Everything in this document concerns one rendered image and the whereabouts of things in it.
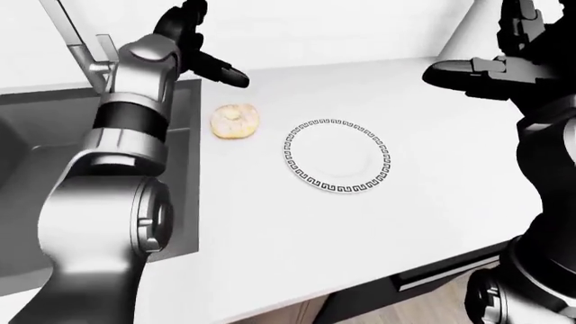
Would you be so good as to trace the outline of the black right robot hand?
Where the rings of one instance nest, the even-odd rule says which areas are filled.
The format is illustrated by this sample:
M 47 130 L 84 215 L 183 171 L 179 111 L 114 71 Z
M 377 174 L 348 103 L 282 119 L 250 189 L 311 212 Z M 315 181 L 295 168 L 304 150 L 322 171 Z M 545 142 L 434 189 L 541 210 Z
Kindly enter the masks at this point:
M 558 0 L 562 17 L 545 23 L 533 0 L 503 0 L 492 60 L 444 60 L 422 80 L 467 96 L 510 100 L 524 114 L 576 108 L 576 0 Z

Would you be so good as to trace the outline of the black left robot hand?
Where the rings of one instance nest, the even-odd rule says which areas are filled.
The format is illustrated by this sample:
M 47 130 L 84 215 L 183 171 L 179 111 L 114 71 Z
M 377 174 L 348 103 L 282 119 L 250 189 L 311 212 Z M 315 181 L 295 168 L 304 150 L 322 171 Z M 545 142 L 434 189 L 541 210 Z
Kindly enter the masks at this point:
M 153 33 L 175 42 L 180 50 L 181 74 L 190 71 L 216 83 L 248 88 L 250 80 L 247 75 L 231 64 L 201 51 L 204 37 L 196 28 L 203 23 L 207 10 L 206 0 L 185 0 L 161 16 Z

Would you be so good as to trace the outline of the round yellow glazed pastry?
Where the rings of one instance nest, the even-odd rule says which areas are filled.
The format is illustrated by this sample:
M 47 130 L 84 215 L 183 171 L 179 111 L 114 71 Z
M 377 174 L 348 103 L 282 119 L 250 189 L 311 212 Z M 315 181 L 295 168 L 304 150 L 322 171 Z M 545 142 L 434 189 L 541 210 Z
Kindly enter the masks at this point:
M 211 132 L 223 140 L 241 140 L 254 134 L 260 125 L 260 115 L 252 104 L 226 104 L 210 118 Z

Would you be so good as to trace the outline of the silver kitchen faucet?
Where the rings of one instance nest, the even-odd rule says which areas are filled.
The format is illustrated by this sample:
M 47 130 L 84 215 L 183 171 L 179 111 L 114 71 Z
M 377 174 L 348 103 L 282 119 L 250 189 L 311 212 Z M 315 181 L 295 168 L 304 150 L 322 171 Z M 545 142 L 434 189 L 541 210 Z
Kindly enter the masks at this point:
M 107 78 L 119 61 L 118 51 L 109 34 L 96 34 L 106 61 L 96 61 L 60 0 L 39 0 L 45 13 L 58 30 L 67 49 L 97 94 L 102 94 Z

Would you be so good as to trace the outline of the white plate with black pattern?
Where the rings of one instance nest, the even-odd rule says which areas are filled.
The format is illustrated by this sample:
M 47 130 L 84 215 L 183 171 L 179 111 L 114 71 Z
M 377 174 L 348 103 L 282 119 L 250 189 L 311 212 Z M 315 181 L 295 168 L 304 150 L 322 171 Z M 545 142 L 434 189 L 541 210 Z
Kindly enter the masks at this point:
M 283 160 L 304 183 L 334 194 L 360 194 L 381 185 L 392 156 L 374 132 L 351 121 L 316 119 L 291 129 Z

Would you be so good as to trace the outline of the grey kitchen sink basin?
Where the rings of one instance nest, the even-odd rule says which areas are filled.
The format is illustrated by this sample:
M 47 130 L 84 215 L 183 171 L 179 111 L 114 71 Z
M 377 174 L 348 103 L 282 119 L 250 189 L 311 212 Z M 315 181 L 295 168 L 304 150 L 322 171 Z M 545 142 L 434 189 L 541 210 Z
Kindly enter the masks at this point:
M 50 267 L 38 246 L 40 209 L 93 126 L 98 102 L 89 88 L 0 95 L 0 277 Z M 200 103 L 200 81 L 177 84 L 159 178 L 170 188 L 174 230 L 151 261 L 198 250 Z

